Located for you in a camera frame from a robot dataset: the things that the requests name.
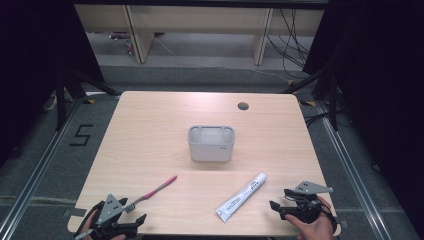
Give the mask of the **white plastic holder box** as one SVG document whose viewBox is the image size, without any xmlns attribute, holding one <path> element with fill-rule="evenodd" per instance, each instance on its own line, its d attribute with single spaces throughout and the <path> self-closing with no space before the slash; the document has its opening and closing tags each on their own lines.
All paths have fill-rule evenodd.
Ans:
<svg viewBox="0 0 424 240">
<path fill-rule="evenodd" d="M 235 130 L 230 126 L 194 125 L 187 136 L 193 161 L 228 162 L 232 158 Z"/>
</svg>

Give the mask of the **pink toothbrush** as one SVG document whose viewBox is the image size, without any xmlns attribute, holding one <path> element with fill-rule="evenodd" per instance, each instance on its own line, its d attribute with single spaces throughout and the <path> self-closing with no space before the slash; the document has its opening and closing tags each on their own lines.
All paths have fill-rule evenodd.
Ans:
<svg viewBox="0 0 424 240">
<path fill-rule="evenodd" d="M 172 184 L 175 180 L 177 179 L 177 175 L 171 177 L 170 179 L 168 179 L 167 181 L 165 181 L 164 183 L 162 183 L 161 185 L 159 185 L 158 187 L 156 187 L 155 189 L 153 189 L 152 191 L 148 192 L 147 194 L 137 198 L 136 200 L 134 200 L 133 202 L 131 202 L 128 206 L 123 208 L 123 211 L 129 213 L 131 211 L 133 211 L 136 208 L 136 205 L 142 201 L 148 200 L 150 199 L 152 196 L 154 196 L 156 193 L 158 193 L 159 191 L 161 191 L 162 189 L 166 188 L 167 186 L 169 186 L 170 184 Z"/>
</svg>

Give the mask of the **person's left hand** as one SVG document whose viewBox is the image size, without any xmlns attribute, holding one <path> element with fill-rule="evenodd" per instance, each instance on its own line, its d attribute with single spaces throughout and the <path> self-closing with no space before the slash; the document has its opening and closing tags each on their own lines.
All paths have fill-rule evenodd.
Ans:
<svg viewBox="0 0 424 240">
<path fill-rule="evenodd" d="M 83 234 L 83 233 L 87 232 L 90 229 L 91 222 L 92 222 L 92 219 L 91 218 L 90 219 L 87 219 L 87 221 L 84 223 L 84 225 L 83 225 L 83 227 L 81 229 L 81 233 L 80 234 Z M 93 239 L 89 235 L 85 235 L 85 236 L 83 236 L 81 238 L 81 240 L 93 240 Z M 114 236 L 114 237 L 112 237 L 109 240 L 126 240 L 126 236 L 124 234 L 121 234 L 121 235 Z"/>
</svg>

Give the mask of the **person's right hand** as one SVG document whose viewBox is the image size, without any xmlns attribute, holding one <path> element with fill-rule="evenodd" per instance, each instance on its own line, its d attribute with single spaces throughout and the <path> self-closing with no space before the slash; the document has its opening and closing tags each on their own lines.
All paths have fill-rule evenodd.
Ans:
<svg viewBox="0 0 424 240">
<path fill-rule="evenodd" d="M 303 223 L 295 216 L 285 215 L 286 220 L 300 231 L 297 240 L 334 240 L 333 224 L 329 218 L 332 214 L 330 204 L 321 196 L 318 199 L 323 210 L 313 223 Z"/>
</svg>

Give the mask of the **white toothpaste tube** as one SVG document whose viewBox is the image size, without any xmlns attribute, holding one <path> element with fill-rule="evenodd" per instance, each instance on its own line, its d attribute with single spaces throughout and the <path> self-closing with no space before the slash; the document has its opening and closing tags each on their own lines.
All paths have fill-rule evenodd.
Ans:
<svg viewBox="0 0 424 240">
<path fill-rule="evenodd" d="M 220 219 L 226 223 L 230 217 L 265 183 L 267 175 L 259 173 L 238 193 L 230 197 L 225 203 L 216 209 Z"/>
</svg>

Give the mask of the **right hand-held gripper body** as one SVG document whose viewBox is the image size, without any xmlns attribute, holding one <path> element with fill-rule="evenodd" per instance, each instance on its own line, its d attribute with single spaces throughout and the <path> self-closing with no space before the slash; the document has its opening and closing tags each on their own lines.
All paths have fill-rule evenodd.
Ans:
<svg viewBox="0 0 424 240">
<path fill-rule="evenodd" d="M 319 193 L 332 193 L 331 187 L 322 186 L 308 181 L 301 182 L 292 188 L 296 196 L 286 197 L 287 200 L 294 201 L 295 207 L 284 207 L 286 214 L 295 216 L 303 223 L 313 223 L 316 221 L 323 209 L 318 200 Z"/>
</svg>

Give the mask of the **black curtain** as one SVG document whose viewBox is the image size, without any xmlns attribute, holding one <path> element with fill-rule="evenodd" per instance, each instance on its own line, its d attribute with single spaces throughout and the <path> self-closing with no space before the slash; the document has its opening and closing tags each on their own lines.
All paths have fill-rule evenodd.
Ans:
<svg viewBox="0 0 424 240">
<path fill-rule="evenodd" d="M 375 163 L 424 238 L 424 0 L 328 0 L 305 72 L 324 66 L 357 13 L 338 86 Z"/>
<path fill-rule="evenodd" d="M 102 82 L 73 0 L 0 0 L 0 167 L 71 69 Z"/>
</svg>

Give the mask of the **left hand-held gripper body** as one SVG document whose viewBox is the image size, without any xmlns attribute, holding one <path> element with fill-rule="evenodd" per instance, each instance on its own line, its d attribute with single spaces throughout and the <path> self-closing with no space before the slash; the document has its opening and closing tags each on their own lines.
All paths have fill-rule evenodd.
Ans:
<svg viewBox="0 0 424 240">
<path fill-rule="evenodd" d="M 81 240 L 85 235 L 89 235 L 93 240 L 109 240 L 114 236 L 124 234 L 126 238 L 135 238 L 137 231 L 130 229 L 130 224 L 119 224 L 118 220 L 121 217 L 123 208 L 112 194 L 109 194 L 104 201 L 95 205 L 92 210 L 97 209 L 94 219 L 91 222 L 90 229 L 83 233 L 78 229 L 74 235 L 74 240 Z"/>
</svg>

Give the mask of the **light wooden desk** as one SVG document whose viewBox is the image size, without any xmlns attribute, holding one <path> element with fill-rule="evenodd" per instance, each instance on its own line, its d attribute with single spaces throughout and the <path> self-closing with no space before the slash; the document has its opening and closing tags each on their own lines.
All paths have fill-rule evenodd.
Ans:
<svg viewBox="0 0 424 240">
<path fill-rule="evenodd" d="M 155 33 L 237 34 L 251 37 L 256 65 L 265 52 L 266 37 L 316 35 L 323 12 L 277 8 L 171 7 L 77 4 L 88 32 L 127 32 L 139 63 L 147 60 Z"/>
</svg>

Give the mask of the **black metal stand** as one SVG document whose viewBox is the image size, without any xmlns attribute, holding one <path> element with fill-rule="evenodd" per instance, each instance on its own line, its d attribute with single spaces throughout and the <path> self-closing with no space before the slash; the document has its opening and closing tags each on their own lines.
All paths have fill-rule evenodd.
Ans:
<svg viewBox="0 0 424 240">
<path fill-rule="evenodd" d="M 328 97 L 329 122 L 333 130 L 337 131 L 337 80 L 332 67 L 325 65 L 314 74 L 282 91 L 282 94 L 292 94 L 314 81 L 318 81 L 318 83 L 313 90 L 312 96 L 316 100 L 322 100 L 325 96 Z"/>
<path fill-rule="evenodd" d="M 121 92 L 106 85 L 104 78 L 96 79 L 82 71 L 70 67 L 61 67 L 56 73 L 56 102 L 57 102 L 57 130 L 60 130 L 67 120 L 65 106 L 65 91 L 68 91 L 73 99 L 82 100 L 87 96 L 81 83 L 86 82 L 91 86 L 105 92 L 110 96 L 120 96 Z"/>
</svg>

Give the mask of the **aluminium floor rail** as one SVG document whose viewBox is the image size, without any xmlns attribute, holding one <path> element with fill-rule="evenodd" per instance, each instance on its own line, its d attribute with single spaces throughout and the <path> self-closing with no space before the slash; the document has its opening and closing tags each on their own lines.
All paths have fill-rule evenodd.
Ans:
<svg viewBox="0 0 424 240">
<path fill-rule="evenodd" d="M 362 178 L 360 177 L 359 172 L 357 171 L 352 158 L 341 139 L 339 131 L 335 129 L 333 124 L 330 122 L 329 117 L 325 117 L 323 119 L 323 124 L 376 239 L 392 240 L 392 236 L 388 231 L 385 221 L 377 209 L 375 202 L 371 198 Z"/>
<path fill-rule="evenodd" d="M 0 224 L 0 240 L 10 240 L 21 221 L 32 196 L 38 189 L 42 178 L 47 172 L 55 153 L 57 152 L 64 136 L 69 128 L 71 121 L 83 99 L 75 99 L 70 104 L 69 108 L 65 111 L 65 120 L 62 125 L 54 132 L 49 144 L 47 145 L 43 155 L 38 161 L 35 169 L 21 190 L 20 194 L 16 197 L 11 209 L 6 215 L 5 219 Z"/>
</svg>

